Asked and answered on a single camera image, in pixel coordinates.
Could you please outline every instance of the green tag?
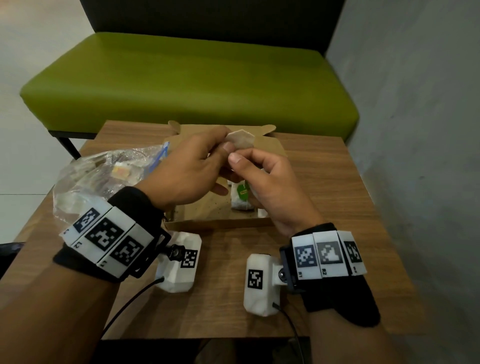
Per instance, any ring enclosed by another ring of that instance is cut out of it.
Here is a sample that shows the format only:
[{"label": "green tag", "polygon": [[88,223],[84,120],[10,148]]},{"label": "green tag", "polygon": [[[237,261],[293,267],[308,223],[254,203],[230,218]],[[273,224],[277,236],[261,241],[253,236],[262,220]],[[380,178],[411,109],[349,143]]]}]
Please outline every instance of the green tag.
[{"label": "green tag", "polygon": [[245,182],[245,184],[238,185],[237,192],[239,194],[240,200],[242,201],[248,200],[248,190],[249,190],[249,186],[247,182]]}]

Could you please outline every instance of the concrete wall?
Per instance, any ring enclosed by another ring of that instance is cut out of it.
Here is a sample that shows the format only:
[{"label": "concrete wall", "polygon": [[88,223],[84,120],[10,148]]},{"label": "concrete wall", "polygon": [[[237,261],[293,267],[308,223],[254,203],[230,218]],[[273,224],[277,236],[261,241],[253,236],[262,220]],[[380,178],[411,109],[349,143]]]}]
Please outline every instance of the concrete wall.
[{"label": "concrete wall", "polygon": [[478,362],[480,1],[347,0],[327,54],[360,112],[348,148],[426,302],[411,362]]}]

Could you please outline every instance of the wooden table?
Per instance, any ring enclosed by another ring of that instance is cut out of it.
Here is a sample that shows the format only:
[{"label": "wooden table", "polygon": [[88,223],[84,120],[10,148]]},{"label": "wooden table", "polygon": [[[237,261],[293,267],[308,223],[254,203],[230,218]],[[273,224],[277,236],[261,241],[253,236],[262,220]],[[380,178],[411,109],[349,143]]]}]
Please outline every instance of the wooden table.
[{"label": "wooden table", "polygon": [[[172,135],[167,125],[108,121],[82,155],[105,150],[160,144]],[[305,190],[328,221],[352,231],[367,267],[366,279],[393,334],[425,332],[425,317],[415,289],[380,222],[373,203],[341,138],[273,133],[287,152]],[[27,244],[0,281],[0,306],[25,288],[59,250],[60,228],[51,213],[51,194],[36,213],[39,220]],[[202,232],[196,280],[187,293],[153,288],[118,318],[106,338],[290,337],[282,315],[258,317],[243,308],[245,265],[251,253],[279,255],[287,240],[273,227]],[[110,317],[154,279],[152,264],[140,279],[120,287]],[[308,335],[307,316],[299,296],[286,296],[286,312],[300,335]]]}]

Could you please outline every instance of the black backrest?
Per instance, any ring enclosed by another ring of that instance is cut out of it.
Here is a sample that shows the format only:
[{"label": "black backrest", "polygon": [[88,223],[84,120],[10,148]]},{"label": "black backrest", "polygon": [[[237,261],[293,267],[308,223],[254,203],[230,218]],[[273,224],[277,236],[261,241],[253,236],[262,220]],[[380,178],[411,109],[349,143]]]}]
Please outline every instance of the black backrest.
[{"label": "black backrest", "polygon": [[95,32],[294,47],[324,54],[344,0],[80,0]]}]

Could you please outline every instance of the black metal leg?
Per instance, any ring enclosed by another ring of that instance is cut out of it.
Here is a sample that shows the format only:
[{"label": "black metal leg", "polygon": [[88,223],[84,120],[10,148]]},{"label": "black metal leg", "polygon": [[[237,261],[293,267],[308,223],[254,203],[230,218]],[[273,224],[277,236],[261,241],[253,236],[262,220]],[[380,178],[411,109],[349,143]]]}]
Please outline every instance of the black metal leg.
[{"label": "black metal leg", "polygon": [[58,141],[63,147],[70,153],[72,157],[78,159],[81,157],[80,153],[78,152],[77,148],[73,145],[72,141],[69,138],[64,138],[62,136],[57,136]]}]

